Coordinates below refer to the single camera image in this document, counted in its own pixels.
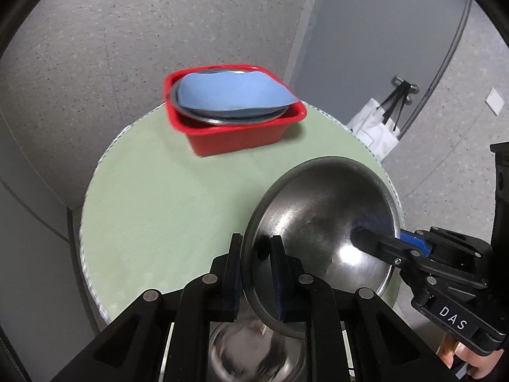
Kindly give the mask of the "right hand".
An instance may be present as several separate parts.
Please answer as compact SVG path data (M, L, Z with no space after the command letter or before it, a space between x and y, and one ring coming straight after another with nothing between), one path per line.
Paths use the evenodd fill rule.
M488 356L481 356L448 334L443 336L436 354L448 368L451 368L454 359L467 363L467 375L474 380L488 377L496 368L500 370L503 367L508 368L508 352L503 349L494 351Z

